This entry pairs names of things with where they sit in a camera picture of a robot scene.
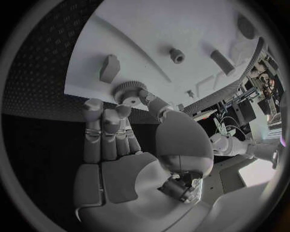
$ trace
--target gear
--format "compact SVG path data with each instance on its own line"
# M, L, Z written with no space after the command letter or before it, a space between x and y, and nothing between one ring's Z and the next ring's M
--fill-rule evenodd
M147 90L146 85L142 82L128 81L117 86L113 92L113 96L118 104L137 106L141 103L139 91L142 89Z

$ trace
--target black perforated surface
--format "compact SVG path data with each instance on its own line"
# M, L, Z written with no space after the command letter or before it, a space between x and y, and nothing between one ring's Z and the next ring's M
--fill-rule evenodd
M63 93L77 38L101 0L67 0L32 30L18 51L6 82L2 112L51 120L83 121L86 100ZM105 108L115 105L104 103ZM157 123L149 112L133 110L131 123Z

